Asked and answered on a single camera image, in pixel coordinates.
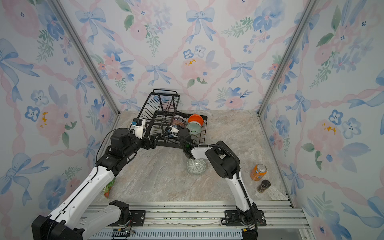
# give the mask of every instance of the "can lid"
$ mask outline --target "can lid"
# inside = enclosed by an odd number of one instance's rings
[[[266,180],[266,179],[264,179],[264,180],[262,181],[262,185],[263,185],[264,187],[266,187],[266,188],[269,188],[269,187],[271,186],[271,182],[268,181],[268,180]]]
[[[266,172],[266,166],[264,166],[263,164],[258,164],[258,165],[257,165],[257,170],[258,170],[260,173]]]

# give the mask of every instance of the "dish rack handle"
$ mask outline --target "dish rack handle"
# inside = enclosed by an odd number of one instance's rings
[[[173,91],[173,90],[167,90],[167,89],[153,89],[152,92],[153,92],[153,93],[156,93],[155,90],[156,90],[156,91],[168,91],[168,92],[174,92],[174,93],[176,93],[176,94],[178,95],[178,93],[177,93],[176,91]]]

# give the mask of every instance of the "black wire dish rack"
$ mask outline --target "black wire dish rack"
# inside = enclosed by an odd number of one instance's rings
[[[177,111],[179,100],[180,95],[176,91],[153,89],[137,116],[138,118],[144,118],[146,120],[147,130],[145,136],[157,133],[160,133],[161,135],[166,134],[165,128],[172,125],[175,115],[183,117],[185,125],[188,124],[188,118],[192,114]],[[201,115],[201,117],[204,120],[201,133],[198,135],[191,135],[192,140],[196,144],[204,144],[205,141],[208,117],[204,115]],[[157,145],[182,148],[181,144],[173,139],[159,140]]]

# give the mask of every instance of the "orange bowl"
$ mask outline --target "orange bowl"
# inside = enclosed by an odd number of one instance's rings
[[[188,118],[188,122],[198,122],[201,126],[204,124],[204,120],[200,115],[193,114]]]

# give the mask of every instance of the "robotic arm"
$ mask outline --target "robotic arm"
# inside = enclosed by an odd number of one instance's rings
[[[111,145],[105,154],[96,162],[88,177],[82,184],[50,215],[38,216],[32,223],[34,240],[86,240],[105,226],[117,223],[126,226],[130,219],[129,205],[120,201],[111,202],[102,211],[80,221],[81,216],[96,198],[99,192],[112,181],[137,154],[140,148],[154,149],[157,141],[163,136],[145,133],[145,119],[134,118],[132,129],[117,129],[111,136]],[[257,206],[249,197],[243,185],[240,172],[240,160],[222,141],[216,144],[195,145],[188,129],[168,127],[178,137],[168,137],[180,141],[184,154],[188,158],[208,159],[216,173],[228,183],[236,201],[236,209],[240,223],[245,226],[245,233],[251,234],[251,239],[257,238]]]

